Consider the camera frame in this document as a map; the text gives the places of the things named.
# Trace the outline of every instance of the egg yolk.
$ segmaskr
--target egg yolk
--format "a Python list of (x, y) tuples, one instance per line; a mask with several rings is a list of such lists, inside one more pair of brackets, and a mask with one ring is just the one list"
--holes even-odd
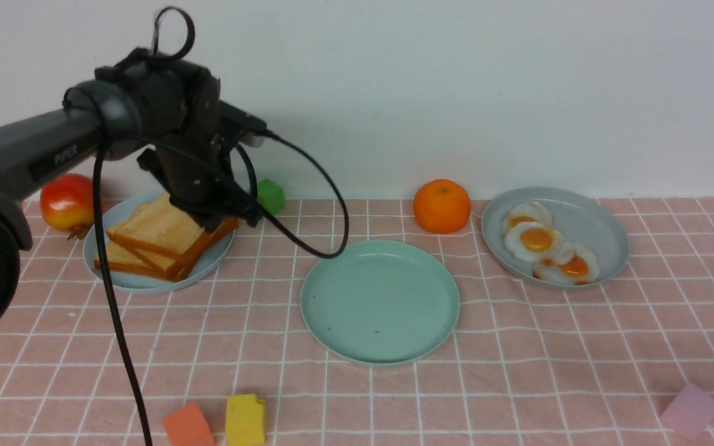
[(536, 222), (533, 217), (528, 217), (527, 215), (520, 215), (519, 217), (514, 217), (508, 223), (509, 228), (519, 225), (519, 223), (527, 223), (528, 221)]
[(561, 269), (564, 276), (566, 277), (583, 277), (589, 274), (589, 265), (583, 257), (575, 256), (572, 260), (565, 265), (559, 265), (558, 268)]
[(533, 228), (519, 234), (519, 241), (528, 251), (544, 252), (553, 245), (553, 237), (546, 229)]

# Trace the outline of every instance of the green cube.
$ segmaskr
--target green cube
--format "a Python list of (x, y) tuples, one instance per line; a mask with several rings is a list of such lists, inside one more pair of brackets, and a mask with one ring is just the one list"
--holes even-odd
[(286, 207), (286, 195), (277, 183), (267, 178), (258, 183), (258, 203), (265, 207), (269, 214), (277, 215)]

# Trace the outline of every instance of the orange block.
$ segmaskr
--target orange block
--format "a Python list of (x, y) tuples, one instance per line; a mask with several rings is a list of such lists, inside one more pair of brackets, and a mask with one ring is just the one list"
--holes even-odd
[(215, 446), (211, 429), (195, 401), (161, 419), (172, 446)]

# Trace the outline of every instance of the toast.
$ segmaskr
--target toast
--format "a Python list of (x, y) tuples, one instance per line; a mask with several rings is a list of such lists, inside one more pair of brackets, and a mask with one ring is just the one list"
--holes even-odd
[[(226, 218), (222, 226), (230, 229), (229, 234), (238, 227), (238, 221)], [(123, 225), (108, 231), (108, 236), (128, 250), (149, 251), (190, 265), (209, 248), (218, 231), (210, 234), (202, 229), (186, 212), (170, 203), (170, 194), (164, 193)]]
[[(212, 234), (206, 234), (206, 245), (200, 245), (199, 251), (195, 252), (195, 260), (190, 264), (194, 265), (209, 248), (219, 243), (224, 237), (227, 237), (228, 234), (235, 231), (236, 228), (238, 228), (238, 221), (235, 220), (235, 218), (226, 218), (223, 220), (221, 225), (219, 225)], [(110, 236), (110, 239), (117, 239), (116, 231), (107, 231), (107, 234)], [(130, 246), (130, 242), (127, 240), (119, 240), (117, 241), (117, 245), (129, 251), (133, 256), (137, 257), (137, 259), (150, 266), (150, 268), (161, 272), (166, 277), (175, 277), (175, 275), (186, 266), (184, 263), (171, 259), (170, 257)]]
[[(167, 276), (164, 272), (156, 270), (148, 266), (145, 262), (131, 254), (122, 246), (114, 242), (107, 243), (107, 260), (111, 272), (123, 272), (127, 274), (137, 274), (137, 276), (145, 276), (153, 279), (167, 280), (170, 282), (180, 282), (189, 277), (189, 273), (195, 268), (195, 265), (189, 265), (182, 268), (175, 276)], [(101, 269), (101, 260), (95, 257), (95, 267)]]
[[(139, 214), (139, 212), (143, 211), (145, 208), (147, 208), (147, 206), (148, 203), (143, 203), (139, 205), (134, 211), (134, 213), (131, 215), (131, 217)], [(125, 223), (126, 221), (121, 221), (120, 223), (112, 225), (109, 229), (107, 229), (107, 233), (116, 230)], [(153, 260), (155, 260), (156, 262), (163, 263), (165, 261), (162, 260), (161, 256), (157, 256), (156, 254), (150, 252), (145, 253), (144, 255), (146, 257), (153, 258)], [(170, 282), (179, 282), (180, 280), (186, 279), (186, 277), (189, 276), (189, 273), (193, 269), (193, 265), (190, 265), (187, 268), (179, 268), (172, 274), (167, 274), (166, 271), (153, 268), (148, 263), (145, 263), (144, 260), (141, 260), (139, 259), (139, 257), (135, 256), (133, 252), (130, 252), (122, 246), (117, 245), (117, 243), (113, 241), (107, 243), (107, 260), (108, 266), (110, 267), (110, 271), (137, 274), (137, 276), (146, 276), (151, 277), (153, 279), (169, 280)], [(95, 257), (94, 263), (97, 269), (101, 269), (101, 259), (98, 256)]]

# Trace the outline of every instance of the pink checkered tablecloth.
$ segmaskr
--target pink checkered tablecloth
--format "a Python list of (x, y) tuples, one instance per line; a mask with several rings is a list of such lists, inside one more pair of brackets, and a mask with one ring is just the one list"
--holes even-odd
[[(601, 200), (629, 231), (618, 279), (564, 294), (512, 279), (480, 234), (427, 235), (409, 201), (349, 201), (350, 239), (405, 241), (459, 285), (451, 339), (414, 365), (340, 361), (306, 331), (299, 291), (316, 259), (270, 227), (240, 229), (203, 282), (119, 294), (156, 444), (161, 417), (197, 401), (224, 443), (226, 398), (267, 401), (267, 444), (682, 445), (658, 416), (688, 381), (714, 396), (714, 198)], [(26, 207), (36, 248), (0, 322), (0, 446), (141, 443), (102, 286), (81, 243)], [(317, 248), (339, 243), (333, 201), (290, 201), (281, 220)], [(714, 444), (714, 420), (694, 444)]]

